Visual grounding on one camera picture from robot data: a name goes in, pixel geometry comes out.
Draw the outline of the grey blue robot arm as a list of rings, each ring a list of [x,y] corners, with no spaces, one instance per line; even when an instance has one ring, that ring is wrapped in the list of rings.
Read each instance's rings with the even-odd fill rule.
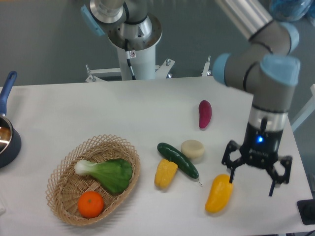
[[[272,187],[287,184],[292,158],[278,149],[287,113],[298,83],[300,61],[290,56],[299,43],[297,29],[277,23],[256,0],[220,0],[219,6],[250,46],[242,54],[220,55],[214,62],[214,79],[253,95],[242,145],[230,141],[222,163],[232,172],[247,164],[265,170]],[[81,7],[86,25],[98,36],[107,35],[116,47],[123,80],[165,78],[156,66],[160,22],[148,13],[144,0],[92,0]]]

